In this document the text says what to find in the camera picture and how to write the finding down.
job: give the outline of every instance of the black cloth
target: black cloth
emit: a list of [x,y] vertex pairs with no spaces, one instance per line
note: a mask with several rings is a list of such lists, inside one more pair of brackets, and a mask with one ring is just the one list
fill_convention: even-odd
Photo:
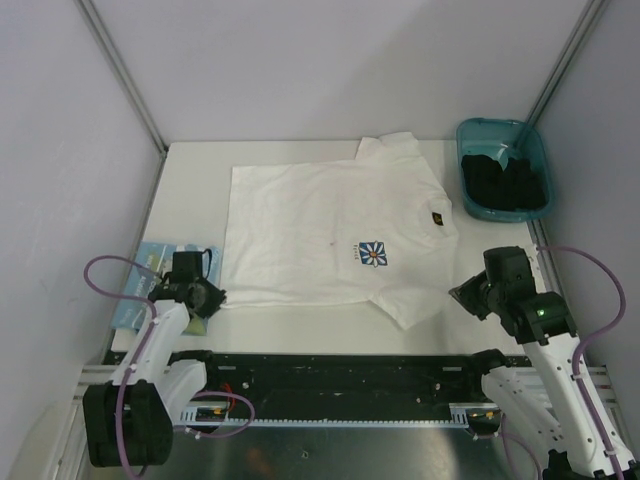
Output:
[[478,205],[495,210],[537,210],[547,204],[529,160],[510,158],[507,168],[487,155],[465,155],[462,171],[467,193]]

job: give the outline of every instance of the blue booklet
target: blue booklet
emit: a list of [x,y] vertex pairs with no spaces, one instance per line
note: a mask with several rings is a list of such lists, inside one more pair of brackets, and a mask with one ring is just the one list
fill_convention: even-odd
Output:
[[[202,275],[207,275],[207,270],[209,269],[209,275],[206,278],[209,282],[217,285],[220,275],[220,250],[216,247],[209,248],[212,252],[211,269],[209,269],[208,255],[204,255],[202,261],[204,271]],[[162,276],[165,272],[171,271],[173,252],[176,251],[204,252],[205,249],[197,245],[142,242],[136,254],[136,262],[150,268],[154,272],[158,272],[160,276]],[[153,287],[155,287],[157,281],[158,279],[151,273],[132,267],[122,293],[146,298],[151,290],[153,290]],[[144,323],[147,310],[148,307],[143,302],[120,300],[113,314],[111,326],[113,328],[140,330]],[[184,334],[206,335],[208,320],[208,318],[192,318]]]

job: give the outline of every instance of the white wall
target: white wall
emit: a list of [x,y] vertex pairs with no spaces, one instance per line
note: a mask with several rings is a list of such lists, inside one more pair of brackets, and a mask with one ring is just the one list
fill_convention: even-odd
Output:
[[[69,0],[0,4],[0,478],[70,399],[113,306],[91,257],[129,255],[159,158]],[[124,270],[96,280],[116,289]]]
[[[558,191],[558,206],[546,222],[551,240],[597,255],[626,287],[626,318],[590,353],[593,360],[609,367],[637,448],[640,448],[639,19],[637,0],[611,2],[541,123]],[[565,255],[557,258],[581,333],[590,333],[609,322],[617,312],[618,299],[606,276],[585,260]]]
[[95,0],[179,140],[452,138],[524,119],[586,0]]

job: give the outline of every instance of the flower logo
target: flower logo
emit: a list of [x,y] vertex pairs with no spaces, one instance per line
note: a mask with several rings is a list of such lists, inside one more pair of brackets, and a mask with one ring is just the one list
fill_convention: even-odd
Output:
[[360,261],[364,265],[374,267],[387,265],[387,253],[384,251],[383,242],[360,242],[358,245]]

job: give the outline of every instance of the white table surface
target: white table surface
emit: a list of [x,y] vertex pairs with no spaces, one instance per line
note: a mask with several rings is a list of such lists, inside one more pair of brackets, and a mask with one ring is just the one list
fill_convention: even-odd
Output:
[[[144,240],[216,245],[223,250],[236,165],[344,160],[355,156],[358,141],[184,142],[169,149]],[[420,147],[453,202],[460,233],[454,280],[462,283],[483,268],[484,250],[531,244],[526,224],[475,220],[462,205],[453,141],[421,141]],[[537,265],[534,273],[543,285]],[[134,333],[117,330],[112,350],[126,351]],[[401,330],[370,303],[338,307],[268,307],[221,310],[209,320],[204,337],[182,336],[174,350],[210,349],[231,353],[298,354],[467,354],[499,348],[522,349],[496,316],[480,322],[450,300],[438,316]]]

